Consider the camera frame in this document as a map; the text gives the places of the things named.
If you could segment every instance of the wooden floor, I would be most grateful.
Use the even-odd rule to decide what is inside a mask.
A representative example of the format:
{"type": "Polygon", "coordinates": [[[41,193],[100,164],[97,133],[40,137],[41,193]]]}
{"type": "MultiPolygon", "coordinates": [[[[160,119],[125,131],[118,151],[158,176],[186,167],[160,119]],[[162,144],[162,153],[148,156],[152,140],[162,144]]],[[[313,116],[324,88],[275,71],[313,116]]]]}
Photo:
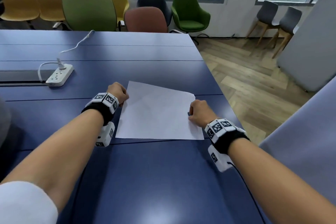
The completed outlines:
{"type": "Polygon", "coordinates": [[[257,40],[198,40],[199,52],[255,144],[313,96],[280,71],[271,59],[274,50],[263,49],[266,39],[259,47],[257,40]]]}

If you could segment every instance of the green chair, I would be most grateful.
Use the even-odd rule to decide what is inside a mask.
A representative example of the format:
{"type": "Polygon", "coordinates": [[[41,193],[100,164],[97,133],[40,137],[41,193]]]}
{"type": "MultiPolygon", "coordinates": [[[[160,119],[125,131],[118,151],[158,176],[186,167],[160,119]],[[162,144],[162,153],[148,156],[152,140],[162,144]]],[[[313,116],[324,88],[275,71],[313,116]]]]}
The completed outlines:
{"type": "Polygon", "coordinates": [[[63,0],[65,20],[75,31],[115,31],[117,15],[112,0],[63,0]]]}
{"type": "Polygon", "coordinates": [[[203,31],[209,26],[210,13],[203,10],[197,0],[173,0],[171,10],[175,25],[187,34],[203,31]]]}

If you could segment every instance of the sheet of paper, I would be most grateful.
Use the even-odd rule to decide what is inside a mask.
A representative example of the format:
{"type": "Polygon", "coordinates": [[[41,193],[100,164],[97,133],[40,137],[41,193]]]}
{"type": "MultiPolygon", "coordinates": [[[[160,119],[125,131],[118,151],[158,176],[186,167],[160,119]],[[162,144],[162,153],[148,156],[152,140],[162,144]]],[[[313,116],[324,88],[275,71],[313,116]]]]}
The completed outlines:
{"type": "Polygon", "coordinates": [[[130,81],[117,138],[204,140],[202,129],[188,120],[188,92],[130,81]]]}

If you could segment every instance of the pink chair back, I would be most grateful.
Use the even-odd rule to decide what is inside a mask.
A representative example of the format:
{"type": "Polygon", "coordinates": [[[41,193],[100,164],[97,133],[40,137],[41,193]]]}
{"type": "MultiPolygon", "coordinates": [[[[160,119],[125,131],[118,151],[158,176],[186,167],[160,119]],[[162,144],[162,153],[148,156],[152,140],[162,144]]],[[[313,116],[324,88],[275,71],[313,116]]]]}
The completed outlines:
{"type": "Polygon", "coordinates": [[[162,11],[156,7],[138,7],[125,13],[129,32],[167,33],[168,27],[162,11]]]}

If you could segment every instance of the white sleeve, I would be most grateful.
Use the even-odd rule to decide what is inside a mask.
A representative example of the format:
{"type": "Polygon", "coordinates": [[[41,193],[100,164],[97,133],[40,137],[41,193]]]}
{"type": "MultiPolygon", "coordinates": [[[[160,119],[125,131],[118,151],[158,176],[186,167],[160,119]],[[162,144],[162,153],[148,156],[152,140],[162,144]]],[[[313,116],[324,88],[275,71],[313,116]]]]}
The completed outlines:
{"type": "Polygon", "coordinates": [[[40,187],[29,182],[0,185],[0,224],[55,224],[56,205],[40,187]]]}

